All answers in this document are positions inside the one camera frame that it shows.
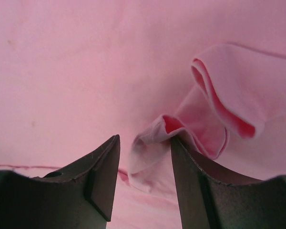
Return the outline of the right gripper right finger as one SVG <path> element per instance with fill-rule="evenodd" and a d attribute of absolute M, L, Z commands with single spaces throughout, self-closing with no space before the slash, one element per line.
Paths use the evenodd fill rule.
<path fill-rule="evenodd" d="M 178 137 L 171 156 L 184 229 L 286 229 L 286 175 L 244 176 Z"/>

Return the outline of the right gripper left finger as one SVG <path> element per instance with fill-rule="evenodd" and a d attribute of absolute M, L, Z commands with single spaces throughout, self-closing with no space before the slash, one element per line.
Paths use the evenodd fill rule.
<path fill-rule="evenodd" d="M 104 229 L 112 217 L 120 137 L 44 177 L 0 170 L 0 229 Z"/>

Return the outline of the pink t shirt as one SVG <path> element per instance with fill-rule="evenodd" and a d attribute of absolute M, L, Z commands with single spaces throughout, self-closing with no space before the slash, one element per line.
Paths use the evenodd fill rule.
<path fill-rule="evenodd" d="M 179 229 L 169 138 L 286 175 L 286 0 L 0 0 L 0 169 L 120 135 L 111 229 Z"/>

